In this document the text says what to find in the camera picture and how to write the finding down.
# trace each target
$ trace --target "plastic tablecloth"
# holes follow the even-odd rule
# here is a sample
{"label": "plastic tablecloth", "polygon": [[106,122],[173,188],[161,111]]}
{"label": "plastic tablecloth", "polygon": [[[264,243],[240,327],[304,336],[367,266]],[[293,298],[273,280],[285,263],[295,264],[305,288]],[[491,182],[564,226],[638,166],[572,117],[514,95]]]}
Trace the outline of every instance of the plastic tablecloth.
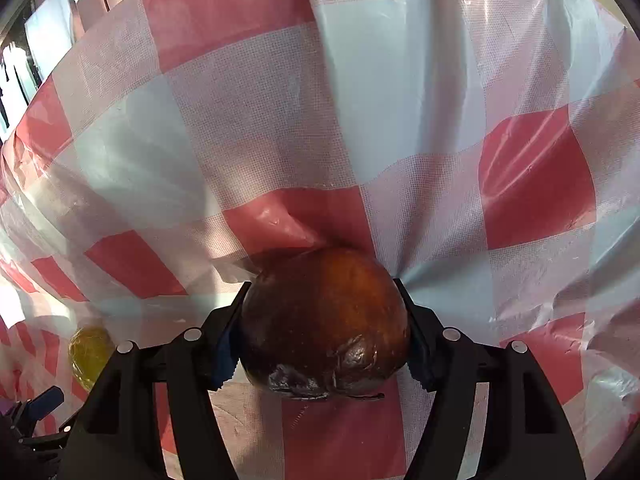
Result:
{"label": "plastic tablecloth", "polygon": [[[124,0],[2,147],[0,395],[58,384],[53,431],[86,395],[78,326],[163,343],[344,245],[445,325],[525,341],[594,478],[640,412],[639,85],[638,39],[594,0]],[[433,400],[405,369],[385,393],[282,400],[238,368],[211,398],[243,479],[380,480]]]}

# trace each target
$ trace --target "checkered tablecloth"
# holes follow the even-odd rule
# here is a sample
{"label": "checkered tablecloth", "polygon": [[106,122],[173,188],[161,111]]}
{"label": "checkered tablecloth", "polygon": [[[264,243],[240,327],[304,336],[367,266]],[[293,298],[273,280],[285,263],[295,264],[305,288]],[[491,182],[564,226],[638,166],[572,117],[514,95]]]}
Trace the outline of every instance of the checkered tablecloth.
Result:
{"label": "checkered tablecloth", "polygon": [[[53,431],[76,327],[160,344],[348,245],[444,324],[526,341],[594,478],[640,412],[639,86],[594,0],[124,0],[2,147],[0,396],[58,384]],[[212,402],[243,479],[395,479],[433,396],[406,370],[385,393],[305,404],[239,369]]]}

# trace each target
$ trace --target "yellow object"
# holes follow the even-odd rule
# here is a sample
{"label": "yellow object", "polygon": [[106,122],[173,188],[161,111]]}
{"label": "yellow object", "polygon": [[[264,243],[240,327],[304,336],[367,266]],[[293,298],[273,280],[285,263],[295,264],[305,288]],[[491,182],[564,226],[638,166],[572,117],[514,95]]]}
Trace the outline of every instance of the yellow object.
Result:
{"label": "yellow object", "polygon": [[79,329],[69,341],[69,362],[74,377],[86,391],[95,381],[115,350],[109,333],[101,326]]}

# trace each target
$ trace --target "red square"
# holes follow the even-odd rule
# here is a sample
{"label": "red square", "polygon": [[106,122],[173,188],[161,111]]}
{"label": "red square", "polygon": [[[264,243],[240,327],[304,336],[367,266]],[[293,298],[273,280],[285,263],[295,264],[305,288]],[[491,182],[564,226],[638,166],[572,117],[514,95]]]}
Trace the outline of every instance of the red square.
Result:
{"label": "red square", "polygon": [[52,78],[48,78],[38,90],[15,127],[15,135],[33,153],[40,170],[44,170],[71,142],[71,128]]}
{"label": "red square", "polygon": [[178,454],[175,448],[174,428],[169,414],[169,397],[166,383],[154,384],[154,399],[156,402],[156,420],[158,421],[158,433],[160,434],[160,446],[169,453]]}
{"label": "red square", "polygon": [[20,338],[20,341],[22,341],[24,349],[32,356],[36,357],[36,347],[33,344],[33,339],[31,339],[31,334],[29,334],[29,329],[27,329],[27,324],[24,321],[16,323],[15,329],[18,332],[18,337]]}
{"label": "red square", "polygon": [[325,246],[348,246],[375,254],[357,186],[278,189],[223,215],[259,267],[274,258]]}
{"label": "red square", "polygon": [[44,426],[44,434],[52,435],[58,432],[56,419],[50,413],[42,420],[42,425]]}
{"label": "red square", "polygon": [[33,286],[33,283],[31,283],[31,280],[20,272],[14,262],[6,263],[0,260],[0,269],[4,270],[9,278],[27,294],[36,292],[36,288]]}
{"label": "red square", "polygon": [[76,396],[78,399],[82,400],[82,402],[86,401],[86,398],[89,394],[82,387],[82,385],[76,380],[76,378],[71,379],[71,393]]}
{"label": "red square", "polygon": [[584,313],[573,314],[509,339],[527,344],[562,404],[584,387],[580,358],[583,327]]}
{"label": "red square", "polygon": [[62,272],[53,256],[47,258],[39,258],[31,262],[33,266],[42,276],[42,279],[49,283],[51,288],[55,290],[60,298],[69,298],[74,301],[86,301],[86,298],[76,287],[67,275]]}
{"label": "red square", "polygon": [[44,339],[44,367],[54,377],[58,371],[58,353],[60,351],[60,338],[47,330],[42,330]]}
{"label": "red square", "polygon": [[478,177],[489,249],[595,222],[593,180],[567,106],[501,122],[484,140]]}
{"label": "red square", "polygon": [[375,480],[406,472],[396,378],[385,399],[284,400],[285,480]]}
{"label": "red square", "polygon": [[139,298],[187,295],[176,277],[135,231],[103,238],[84,254]]}
{"label": "red square", "polygon": [[309,0],[142,1],[162,72],[226,44],[314,19]]}

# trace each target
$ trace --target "screw head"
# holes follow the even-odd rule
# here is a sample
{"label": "screw head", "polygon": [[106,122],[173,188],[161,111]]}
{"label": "screw head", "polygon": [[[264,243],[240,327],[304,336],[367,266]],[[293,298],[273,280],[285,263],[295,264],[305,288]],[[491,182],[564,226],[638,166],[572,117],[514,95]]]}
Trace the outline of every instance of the screw head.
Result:
{"label": "screw head", "polygon": [[187,341],[197,341],[202,336],[202,331],[199,328],[190,328],[184,333],[184,338]]}
{"label": "screw head", "polygon": [[133,343],[131,341],[125,341],[124,343],[120,343],[116,350],[118,350],[119,354],[128,354],[133,350]]}
{"label": "screw head", "polygon": [[524,341],[511,341],[511,348],[518,354],[524,354],[529,350],[529,347]]}
{"label": "screw head", "polygon": [[457,341],[460,339],[460,332],[455,328],[446,328],[442,331],[444,339],[448,341]]}

